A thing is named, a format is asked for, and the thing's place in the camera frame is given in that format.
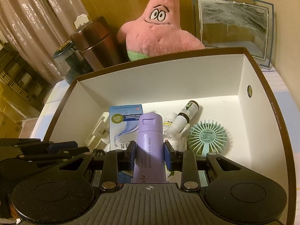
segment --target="eye drop bottle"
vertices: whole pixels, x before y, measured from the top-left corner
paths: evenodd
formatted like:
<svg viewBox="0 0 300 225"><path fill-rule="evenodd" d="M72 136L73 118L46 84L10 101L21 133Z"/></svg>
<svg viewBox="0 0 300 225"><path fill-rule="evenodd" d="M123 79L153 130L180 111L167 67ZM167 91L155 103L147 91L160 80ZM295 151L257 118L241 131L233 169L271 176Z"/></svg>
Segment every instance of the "eye drop bottle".
<svg viewBox="0 0 300 225"><path fill-rule="evenodd" d="M156 113L139 117L133 183L166 183L163 119Z"/></svg>
<svg viewBox="0 0 300 225"><path fill-rule="evenodd" d="M199 110L199 104L195 101L189 101L185 107L178 113L176 119L168 127L164 135L165 137L175 138L178 133L190 122L193 116Z"/></svg>
<svg viewBox="0 0 300 225"><path fill-rule="evenodd" d="M172 124L172 122L176 119L177 117L177 113L175 112L169 112L166 115L166 118L163 121L163 134L165 132L165 130L170 127L170 125Z"/></svg>

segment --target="curtain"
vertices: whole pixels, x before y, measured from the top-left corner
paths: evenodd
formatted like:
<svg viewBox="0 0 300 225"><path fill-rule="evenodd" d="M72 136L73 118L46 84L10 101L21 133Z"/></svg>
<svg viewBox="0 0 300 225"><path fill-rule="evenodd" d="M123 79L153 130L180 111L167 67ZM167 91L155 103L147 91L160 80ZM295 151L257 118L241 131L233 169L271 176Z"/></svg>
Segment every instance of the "curtain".
<svg viewBox="0 0 300 225"><path fill-rule="evenodd" d="M0 0L0 31L49 83L62 80L52 55L87 14L80 0Z"/></svg>

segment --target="pink plush starfish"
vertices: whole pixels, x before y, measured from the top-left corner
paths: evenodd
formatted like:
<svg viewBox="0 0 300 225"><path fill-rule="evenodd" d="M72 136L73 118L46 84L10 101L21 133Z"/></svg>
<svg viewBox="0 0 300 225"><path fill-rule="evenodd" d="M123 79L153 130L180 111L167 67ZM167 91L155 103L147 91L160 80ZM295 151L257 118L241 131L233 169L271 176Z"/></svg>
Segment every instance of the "pink plush starfish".
<svg viewBox="0 0 300 225"><path fill-rule="evenodd" d="M180 28L179 0L150 0L142 16L122 25L117 39L126 41L130 60L205 48Z"/></svg>

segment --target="white plastic bottle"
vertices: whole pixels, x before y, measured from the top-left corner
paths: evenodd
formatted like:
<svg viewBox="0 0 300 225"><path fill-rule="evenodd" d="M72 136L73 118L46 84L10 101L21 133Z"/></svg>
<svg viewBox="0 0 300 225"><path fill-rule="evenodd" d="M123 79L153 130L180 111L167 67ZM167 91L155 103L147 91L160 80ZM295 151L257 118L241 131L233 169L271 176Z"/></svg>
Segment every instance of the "white plastic bottle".
<svg viewBox="0 0 300 225"><path fill-rule="evenodd" d="M175 112L169 112L166 116L166 118L163 121L163 134L165 130L170 127L171 123L176 119L177 113Z"/></svg>
<svg viewBox="0 0 300 225"><path fill-rule="evenodd" d="M199 104L195 101L189 101L186 106L178 113L173 123L168 127L164 134L166 137L175 138L178 133L190 122L193 116L199 110Z"/></svg>

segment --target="black disc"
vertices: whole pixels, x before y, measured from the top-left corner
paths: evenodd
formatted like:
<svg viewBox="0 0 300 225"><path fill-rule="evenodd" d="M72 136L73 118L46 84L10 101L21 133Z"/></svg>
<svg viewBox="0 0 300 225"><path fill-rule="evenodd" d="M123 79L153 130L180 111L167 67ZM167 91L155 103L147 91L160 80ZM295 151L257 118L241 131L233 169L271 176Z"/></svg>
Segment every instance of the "black disc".
<svg viewBox="0 0 300 225"><path fill-rule="evenodd" d="M217 215L247 224L266 223L281 215L287 198L279 184L257 173L243 178L224 173L209 184L204 195Z"/></svg>
<svg viewBox="0 0 300 225"><path fill-rule="evenodd" d="M34 223L61 223L88 210L92 186L76 172L45 172L18 184L12 202L20 218Z"/></svg>

